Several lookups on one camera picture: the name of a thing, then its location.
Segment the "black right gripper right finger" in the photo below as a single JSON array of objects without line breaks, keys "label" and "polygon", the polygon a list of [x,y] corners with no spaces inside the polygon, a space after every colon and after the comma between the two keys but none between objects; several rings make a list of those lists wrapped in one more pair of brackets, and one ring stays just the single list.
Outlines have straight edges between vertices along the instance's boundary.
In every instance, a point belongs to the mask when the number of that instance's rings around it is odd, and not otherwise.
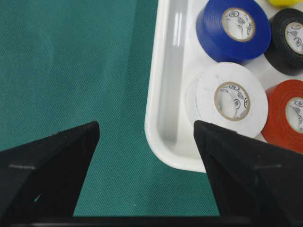
[{"label": "black right gripper right finger", "polygon": [[220,213],[212,226],[302,226],[302,154],[204,121],[194,139]]}]

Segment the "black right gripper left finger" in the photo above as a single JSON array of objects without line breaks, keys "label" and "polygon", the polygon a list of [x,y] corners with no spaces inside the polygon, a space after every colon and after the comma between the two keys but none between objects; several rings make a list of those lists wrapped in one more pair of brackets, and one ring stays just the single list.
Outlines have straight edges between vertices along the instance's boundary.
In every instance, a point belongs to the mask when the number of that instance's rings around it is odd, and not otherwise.
[{"label": "black right gripper left finger", "polygon": [[92,121],[1,151],[1,226],[71,217],[98,141]]}]

